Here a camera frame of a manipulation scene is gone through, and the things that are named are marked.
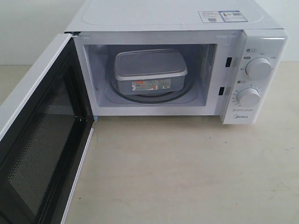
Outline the white lidded plastic container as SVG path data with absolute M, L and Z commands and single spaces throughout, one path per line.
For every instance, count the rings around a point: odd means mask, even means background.
M 124 95 L 179 91 L 187 74 L 185 60 L 175 49 L 122 52 L 114 61 L 114 77 Z

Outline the white microwave door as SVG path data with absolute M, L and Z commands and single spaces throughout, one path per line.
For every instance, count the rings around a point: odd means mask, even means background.
M 76 49 L 59 34 L 0 106 L 0 221 L 62 224 L 93 133 Z

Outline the white microwave oven body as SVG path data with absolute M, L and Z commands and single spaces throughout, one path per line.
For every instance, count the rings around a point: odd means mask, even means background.
M 198 11 L 239 10 L 248 22 L 203 23 Z M 65 32 L 75 45 L 94 118 L 100 116 L 218 116 L 223 124 L 256 121 L 288 40 L 286 31 L 254 0 L 88 0 Z M 110 87 L 117 54 L 175 49 L 194 85 L 167 103 L 141 104 Z M 263 57 L 272 65 L 265 79 L 245 68 Z M 241 106 L 237 94 L 254 88 L 260 101 Z

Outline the glass turntable plate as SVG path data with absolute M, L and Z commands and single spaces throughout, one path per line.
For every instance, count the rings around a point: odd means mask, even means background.
M 194 85 L 194 79 L 187 77 L 184 82 L 184 86 L 179 91 L 167 92 L 167 93 L 155 93 L 155 94 L 142 94 L 142 95 L 124 95 L 120 93 L 118 84 L 115 78 L 110 78 L 109 85 L 111 89 L 121 98 L 126 100 L 141 103 L 141 104 L 161 104 L 176 100 L 185 94 L 187 94 Z

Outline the lower white control knob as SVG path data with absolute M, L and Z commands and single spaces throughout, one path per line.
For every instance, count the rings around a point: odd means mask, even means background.
M 240 91 L 236 97 L 238 103 L 243 107 L 254 107 L 260 101 L 260 95 L 254 88 L 247 88 Z

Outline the white control knob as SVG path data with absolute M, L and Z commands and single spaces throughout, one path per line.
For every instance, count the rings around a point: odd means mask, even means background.
M 247 88 L 240 91 L 236 97 L 238 103 L 243 107 L 254 107 L 260 101 L 260 95 L 254 88 Z
M 245 71 L 251 80 L 265 79 L 271 74 L 272 65 L 268 59 L 259 57 L 250 61 L 247 64 Z

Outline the upper white control knob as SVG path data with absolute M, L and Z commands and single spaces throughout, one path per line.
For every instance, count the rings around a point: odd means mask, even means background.
M 272 65 L 268 59 L 259 57 L 250 61 L 247 64 L 245 71 L 251 80 L 265 79 L 271 74 Z

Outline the warning label sticker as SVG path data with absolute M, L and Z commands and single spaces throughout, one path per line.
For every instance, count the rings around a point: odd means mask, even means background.
M 248 22 L 239 10 L 198 11 L 203 23 Z

